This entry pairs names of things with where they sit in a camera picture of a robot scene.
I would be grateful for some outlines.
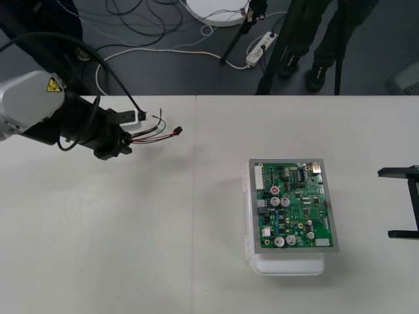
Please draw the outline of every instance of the metal frame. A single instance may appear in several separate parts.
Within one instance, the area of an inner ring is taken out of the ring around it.
[[[318,162],[321,168],[321,178],[323,180],[323,187],[325,189],[325,199],[327,201],[327,212],[329,214],[329,227],[332,231],[333,247],[301,247],[292,249],[271,249],[264,248],[261,245],[261,233],[259,229],[259,214],[257,212],[257,193],[255,184],[255,164],[269,164],[269,163],[310,163]],[[332,253],[339,251],[338,237],[336,233],[335,220],[333,218],[332,203],[330,200],[329,186],[327,185],[327,177],[323,159],[250,159],[249,160],[249,178],[250,178],[250,193],[251,193],[251,210],[253,217],[253,238],[255,243],[255,254],[270,254],[270,253]]]
[[[419,240],[419,166],[410,168],[382,168],[379,177],[407,179],[410,200],[412,201],[414,219],[418,231],[390,230],[388,237],[392,239]]]

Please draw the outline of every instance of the black bracket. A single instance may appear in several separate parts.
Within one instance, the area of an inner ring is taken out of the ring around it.
[[[378,172],[379,177],[407,179],[410,199],[412,201],[414,219],[419,230],[419,166],[410,168],[382,168]],[[392,239],[419,239],[419,231],[391,230],[388,237]]]

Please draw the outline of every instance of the white connector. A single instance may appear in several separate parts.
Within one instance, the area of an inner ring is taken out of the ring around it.
[[[269,46],[275,41],[277,36],[277,34],[268,31],[247,56],[246,63],[251,67],[257,65],[263,55],[263,49],[261,48],[262,45],[266,47],[264,49],[265,51],[268,50]]]
[[[256,183],[257,191],[264,189],[263,174],[262,174],[261,166],[255,166],[255,183]]]

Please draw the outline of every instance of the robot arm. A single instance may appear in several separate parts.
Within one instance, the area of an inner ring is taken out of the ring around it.
[[[131,135],[120,127],[121,123],[132,120],[137,120],[134,111],[121,120],[112,109],[95,108],[70,91],[64,91],[51,74],[43,71],[0,85],[0,141],[16,134],[48,145],[59,142],[60,136],[72,141],[78,139],[96,157],[107,160],[132,152]]]

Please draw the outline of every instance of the black shoe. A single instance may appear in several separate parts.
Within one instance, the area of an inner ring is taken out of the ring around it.
[[[326,72],[326,67],[313,65],[313,68],[306,75],[306,88],[315,93],[321,90],[325,84]]]
[[[296,57],[292,54],[288,54],[283,57],[278,70],[278,75],[281,79],[289,79],[298,69],[299,57]]]

